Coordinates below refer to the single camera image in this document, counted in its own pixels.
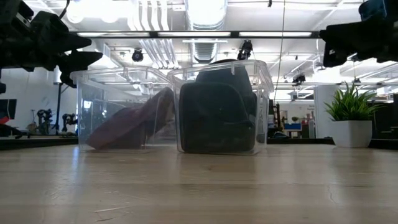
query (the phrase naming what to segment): wood grain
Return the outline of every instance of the wood grain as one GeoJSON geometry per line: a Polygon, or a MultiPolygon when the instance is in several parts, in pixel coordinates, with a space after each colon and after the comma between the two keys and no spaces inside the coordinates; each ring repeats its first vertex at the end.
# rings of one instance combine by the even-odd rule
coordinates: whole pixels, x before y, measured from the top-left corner
{"type": "Polygon", "coordinates": [[[397,223],[398,153],[0,152],[0,223],[397,223]]]}

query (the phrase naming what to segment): green plant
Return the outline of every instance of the green plant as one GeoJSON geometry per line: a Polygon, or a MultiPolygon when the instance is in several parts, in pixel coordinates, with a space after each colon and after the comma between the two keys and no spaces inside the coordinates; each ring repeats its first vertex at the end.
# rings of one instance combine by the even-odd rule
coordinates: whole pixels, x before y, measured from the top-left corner
{"type": "Polygon", "coordinates": [[[335,99],[330,104],[325,103],[328,112],[333,121],[367,121],[370,120],[374,112],[377,111],[381,105],[368,105],[368,100],[375,97],[375,93],[369,91],[359,94],[355,85],[347,86],[347,91],[343,93],[341,90],[336,90],[335,99]]]}
{"type": "Polygon", "coordinates": [[[292,121],[296,123],[296,121],[298,121],[299,118],[298,117],[292,117],[292,121]]]}

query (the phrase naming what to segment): white plant pot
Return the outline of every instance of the white plant pot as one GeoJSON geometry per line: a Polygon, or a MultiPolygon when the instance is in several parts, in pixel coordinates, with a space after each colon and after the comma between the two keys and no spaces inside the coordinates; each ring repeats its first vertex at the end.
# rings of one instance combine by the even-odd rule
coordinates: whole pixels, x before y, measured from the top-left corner
{"type": "Polygon", "coordinates": [[[331,134],[338,147],[368,147],[372,121],[334,121],[331,134]]]}

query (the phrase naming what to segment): clear plastic bin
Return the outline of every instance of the clear plastic bin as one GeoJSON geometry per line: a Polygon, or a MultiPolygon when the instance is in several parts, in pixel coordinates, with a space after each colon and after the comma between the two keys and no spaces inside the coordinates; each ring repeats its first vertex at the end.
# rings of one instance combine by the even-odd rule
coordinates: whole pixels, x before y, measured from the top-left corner
{"type": "Polygon", "coordinates": [[[258,60],[214,63],[167,74],[174,86],[181,152],[255,154],[266,146],[267,64],[258,60]]]}
{"type": "Polygon", "coordinates": [[[149,67],[71,74],[78,89],[81,147],[145,149],[177,142],[172,84],[149,67]]]}

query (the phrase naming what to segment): white wall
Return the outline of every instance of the white wall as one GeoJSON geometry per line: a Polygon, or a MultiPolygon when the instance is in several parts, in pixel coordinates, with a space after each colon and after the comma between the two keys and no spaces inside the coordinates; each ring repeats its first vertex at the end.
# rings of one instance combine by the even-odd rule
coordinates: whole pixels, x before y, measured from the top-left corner
{"type": "MultiPolygon", "coordinates": [[[[54,85],[55,75],[43,68],[36,68],[29,73],[21,68],[4,69],[1,81],[7,85],[7,92],[0,95],[0,99],[17,99],[16,117],[7,124],[25,130],[33,120],[32,110],[35,114],[41,109],[53,111],[53,123],[57,114],[58,85],[54,85]]],[[[77,91],[68,88],[62,94],[60,105],[60,129],[62,129],[62,115],[76,113],[77,91]]]]}
{"type": "Polygon", "coordinates": [[[304,118],[311,111],[315,111],[314,102],[307,101],[280,101],[280,110],[287,111],[288,123],[293,123],[292,117],[304,118]]]}

